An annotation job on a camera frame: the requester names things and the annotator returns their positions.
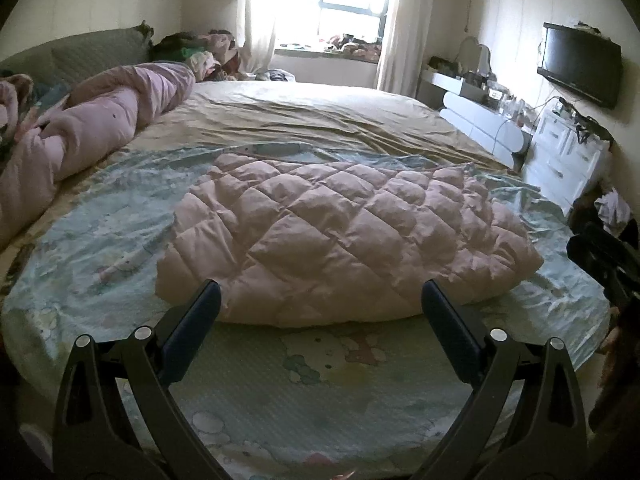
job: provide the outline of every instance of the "black tv screen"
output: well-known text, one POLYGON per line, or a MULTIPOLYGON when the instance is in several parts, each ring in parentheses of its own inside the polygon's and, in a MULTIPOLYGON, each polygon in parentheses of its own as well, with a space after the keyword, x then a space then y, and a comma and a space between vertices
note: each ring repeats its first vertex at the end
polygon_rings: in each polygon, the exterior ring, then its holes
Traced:
POLYGON ((622 80, 620 46, 577 28, 551 23, 545 28, 538 73, 603 108, 615 108, 622 80))

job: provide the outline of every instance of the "folded pink quilt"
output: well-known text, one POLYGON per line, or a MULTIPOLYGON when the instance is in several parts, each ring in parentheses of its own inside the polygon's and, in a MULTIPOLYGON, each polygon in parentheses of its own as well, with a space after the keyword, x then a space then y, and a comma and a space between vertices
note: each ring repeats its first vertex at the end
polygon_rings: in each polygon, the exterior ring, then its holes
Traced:
POLYGON ((178 204, 173 230, 156 294, 181 304, 212 278, 222 288, 219 319, 245 324, 414 316, 427 280, 473 303, 543 263, 520 219, 464 166, 397 171, 221 155, 178 204))
POLYGON ((194 83, 187 66, 173 63, 119 66, 80 83, 64 110, 18 140, 0 175, 0 249, 47 209, 60 181, 127 144, 194 83))

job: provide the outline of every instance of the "silver bolt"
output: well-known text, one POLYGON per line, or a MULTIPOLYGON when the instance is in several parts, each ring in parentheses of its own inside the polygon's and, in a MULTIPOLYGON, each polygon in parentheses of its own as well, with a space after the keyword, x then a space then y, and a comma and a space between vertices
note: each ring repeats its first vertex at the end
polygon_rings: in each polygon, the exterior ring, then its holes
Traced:
POLYGON ((553 337, 553 338, 551 338, 551 346, 553 348, 555 348, 556 350, 563 350, 564 349, 564 342, 562 341, 562 339, 558 339, 557 337, 553 337))
POLYGON ((139 339, 140 341, 144 341, 151 335, 151 329, 148 326, 141 326, 133 333, 133 337, 139 339))
POLYGON ((91 342, 91 338, 87 334, 81 335, 78 339, 76 339, 76 346, 80 348, 84 348, 91 342))
POLYGON ((507 341, 507 333, 501 328, 491 330, 491 338, 494 341, 507 341))

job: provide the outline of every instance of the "headboard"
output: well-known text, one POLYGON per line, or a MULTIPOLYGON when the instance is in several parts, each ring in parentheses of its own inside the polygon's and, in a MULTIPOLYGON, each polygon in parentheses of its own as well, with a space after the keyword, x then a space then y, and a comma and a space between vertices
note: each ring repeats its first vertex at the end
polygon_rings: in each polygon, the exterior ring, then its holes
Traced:
POLYGON ((25 73, 34 83, 74 86, 108 68, 150 61, 153 29, 132 28, 68 36, 23 50, 0 61, 0 70, 25 73))

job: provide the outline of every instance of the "quilted diamond pattern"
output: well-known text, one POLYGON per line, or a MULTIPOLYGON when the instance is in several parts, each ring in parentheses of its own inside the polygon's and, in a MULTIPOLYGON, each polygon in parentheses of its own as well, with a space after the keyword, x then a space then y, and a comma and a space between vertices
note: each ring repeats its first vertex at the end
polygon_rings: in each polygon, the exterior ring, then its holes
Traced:
POLYGON ((212 278, 229 322, 398 319, 420 313, 431 278, 464 304, 542 264, 519 218, 464 166, 393 171, 227 153, 198 182, 176 209, 156 293, 181 304, 212 278))

